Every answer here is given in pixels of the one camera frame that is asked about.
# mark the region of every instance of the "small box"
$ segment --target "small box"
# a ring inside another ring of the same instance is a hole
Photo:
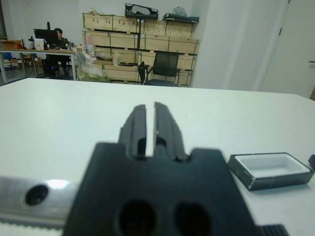
[[[314,174],[288,153],[231,155],[228,167],[249,191],[308,183]]]
[[[21,40],[7,40],[1,41],[4,49],[23,49],[21,45]]]

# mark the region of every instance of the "table surface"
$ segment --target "table surface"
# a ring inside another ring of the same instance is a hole
[[[57,50],[57,49],[49,49],[49,50],[36,50],[36,49],[5,49],[5,48],[0,48],[0,53],[1,52],[13,52],[13,53],[66,53],[66,54],[75,54],[75,51],[70,51],[70,50]]]
[[[304,164],[315,154],[315,102],[292,94],[25,79],[0,87],[0,173],[81,181],[97,142],[117,142],[133,107],[147,108],[153,153],[154,102],[166,104],[185,151],[288,152]],[[308,184],[249,192],[234,178],[256,224],[283,223],[291,236],[314,235],[315,178]],[[0,224],[1,235],[58,236]]]

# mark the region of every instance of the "cardboard box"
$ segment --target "cardboard box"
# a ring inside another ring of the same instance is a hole
[[[1,41],[4,49],[23,49],[21,40],[7,40]]]

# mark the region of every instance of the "person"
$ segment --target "person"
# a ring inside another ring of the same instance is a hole
[[[63,30],[61,28],[55,28],[57,31],[58,41],[56,43],[56,48],[67,49],[66,44],[68,40],[63,38]],[[69,61],[69,56],[59,56],[59,55],[49,55],[49,60],[51,64],[58,64],[58,61],[61,62],[61,67],[63,68],[62,74],[59,76],[68,76],[68,72],[66,70],[66,63]]]
[[[68,40],[63,38],[63,30],[61,28],[55,28],[55,31],[57,31],[58,36],[58,42],[56,44],[56,47],[61,49],[67,49],[66,44],[68,43]]]

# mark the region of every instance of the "office chair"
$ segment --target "office chair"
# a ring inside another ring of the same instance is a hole
[[[140,75],[140,80],[142,85],[151,85],[151,86],[174,86],[176,75],[179,78],[179,69],[177,69],[178,63],[178,54],[173,53],[156,53],[153,67],[148,71],[147,65],[142,62],[138,66],[138,72]],[[174,81],[167,80],[149,80],[148,76],[150,72],[153,71],[155,75],[163,75],[174,77]]]

